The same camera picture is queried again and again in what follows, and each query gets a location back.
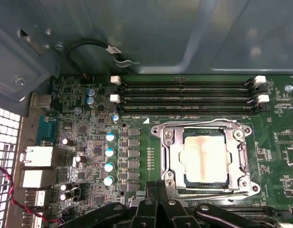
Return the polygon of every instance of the ventilation grille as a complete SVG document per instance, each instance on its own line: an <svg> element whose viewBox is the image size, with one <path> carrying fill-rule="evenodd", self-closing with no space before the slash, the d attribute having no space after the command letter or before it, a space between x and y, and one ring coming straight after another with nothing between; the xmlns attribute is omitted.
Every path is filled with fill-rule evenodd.
<svg viewBox="0 0 293 228"><path fill-rule="evenodd" d="M20 116L0 108L0 166L13 176ZM9 183L0 171L0 228L7 214Z"/></svg>

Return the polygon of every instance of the green circuit board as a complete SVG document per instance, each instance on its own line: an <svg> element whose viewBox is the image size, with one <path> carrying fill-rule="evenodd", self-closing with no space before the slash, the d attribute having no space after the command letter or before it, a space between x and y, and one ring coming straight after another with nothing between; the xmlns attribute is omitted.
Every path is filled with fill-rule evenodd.
<svg viewBox="0 0 293 228"><path fill-rule="evenodd" d="M177 78L187 81L232 82L245 81L251 76L124 76L128 82L166 81ZM246 138L248 163L251 179L261 186L261 192L244 200L233 202L227 200L209 201L217 205L267 205L277 209L291 210L293 208L293 91L286 92L285 86L293 86L293 76L266 76L271 111L257 115L227 115L227 119L236 119L250 126L253 134ZM78 203L59 201L59 185L54 187L51 214L69 205L75 206L76 216L83 215L111 202L121 202L129 205L131 200L145 197L147 181L156 181L161 177L160 143L151 135L151 128L171 120L213 120L221 116L164 116L164 115L120 115L120 121L112 121L112 113L106 108L109 101L109 79L95 78L90 84L81 84L77 76L61 76L55 81L56 97L53 101L57 115L57 145L67 149L66 167L58 171L57 183L74 181L85 183L85 200ZM86 104L86 90L96 91L96 106L91 108ZM81 114L74 114L74 108L80 107ZM131 130L138 130L134 135ZM107 142L105 136L113 133L116 139ZM61 144L63 137L74 140L76 147L66 147ZM133 160L139 161L139 167L131 169L138 171L139 180L134 191L121 190L121 185L129 181L121 180L120 175L126 172L121 163L126 159L121 157L123 143L138 140L134 149L140 151L140 156ZM116 155L107 158L105 149L113 148ZM85 155L88 160L77 168L71 167L72 158L77 154ZM107 173L103 166L107 162L115 164L116 169ZM114 177L114 185L107 187L103 179Z"/></svg>

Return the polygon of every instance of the cpu socket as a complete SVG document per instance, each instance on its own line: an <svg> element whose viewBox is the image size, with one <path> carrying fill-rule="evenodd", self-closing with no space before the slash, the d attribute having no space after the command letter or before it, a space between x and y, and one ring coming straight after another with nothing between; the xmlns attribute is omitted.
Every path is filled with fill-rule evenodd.
<svg viewBox="0 0 293 228"><path fill-rule="evenodd" d="M246 152L251 127L228 119L170 121L151 133L161 141L161 179L171 198L240 200L260 192Z"/></svg>

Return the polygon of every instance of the cable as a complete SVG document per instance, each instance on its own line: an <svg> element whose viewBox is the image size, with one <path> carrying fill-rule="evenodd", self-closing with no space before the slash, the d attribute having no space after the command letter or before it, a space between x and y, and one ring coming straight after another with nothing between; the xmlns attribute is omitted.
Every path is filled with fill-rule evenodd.
<svg viewBox="0 0 293 228"><path fill-rule="evenodd" d="M66 50L65 50L65 58L68 61L68 63L70 64L70 66L73 67L85 79L89 79L88 74L85 71L83 71L81 69L81 67L70 56L70 54L71 54L71 52L73 50L75 50L76 48L78 48L80 46L84 46L84 45L95 45L95 46L99 46L99 47L104 48L106 51L108 51L113 56L113 58L115 59L116 62L119 62L119 63L122 63L122 62L129 63L130 62L129 65L131 65L131 63L132 63L130 60L125 60L121 56L120 50L118 50L118 49L116 49L114 47L111 47L111 46L109 46L108 44L106 44L106 43L104 43L102 41L99 41L97 39L87 39L87 38L78 40L78 41L72 43L68 48L66 48Z"/></svg>
<svg viewBox="0 0 293 228"><path fill-rule="evenodd" d="M9 180L9 183L10 183L10 190L8 192L9 194L9 198L8 200L11 201L11 203L13 205L16 205L16 206L19 206L20 208L24 209L26 212L28 212L29 214L32 214L32 215L35 215L37 216L38 218L42 218L43 221L47 221L47 222L55 222L55 223L61 223L62 221L60 219L47 219L45 216L41 215L41 214L38 214L36 212L33 212L28 206L26 206L25 204L20 204L18 201L16 201L14 198L13 198L13 194L14 194L14 183L13 183L13 179L12 179L12 176L8 173L8 171L3 168L3 167L0 167L0 171L2 173L5 174L6 178Z"/></svg>

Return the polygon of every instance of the wire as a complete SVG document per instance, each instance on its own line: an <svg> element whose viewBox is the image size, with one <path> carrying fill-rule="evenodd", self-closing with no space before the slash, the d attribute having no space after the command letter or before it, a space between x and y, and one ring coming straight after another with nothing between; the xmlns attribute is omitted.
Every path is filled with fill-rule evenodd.
<svg viewBox="0 0 293 228"><path fill-rule="evenodd" d="M95 45L95 46L99 46L102 47L104 49L107 49L109 47L108 44L99 41L97 39L88 39L88 38L83 38L80 39L74 43L72 43L66 50L65 50L65 58L68 61L68 63L70 64L70 66L72 66L79 74L81 74L83 76L83 78L85 79L89 79L88 74L81 69L81 67L71 58L70 53L75 50L76 48L80 47L80 46L84 46L84 45ZM124 61L124 58L122 58L121 54L119 53L114 53L112 54L113 58L122 62Z"/></svg>
<svg viewBox="0 0 293 228"><path fill-rule="evenodd" d="M13 198L13 194L14 194L14 182L13 182L13 178L12 176L8 173L8 171L3 168L3 167L0 167L0 171L2 173L5 174L7 180L9 180L9 183L10 183L10 190L8 192L9 194L9 198L8 200L11 201L11 203L13 205L16 205L16 206L19 206L20 208L24 209L26 212L28 212L29 214L32 214L32 215L35 215L36 217L38 218L42 218L43 221L45 222L55 222L55 223L61 223L62 221L60 219L47 219L45 216L39 214L39 213L36 213L36 212L33 212L28 206L26 206L25 204L20 204L18 201L16 201L14 198Z"/></svg>

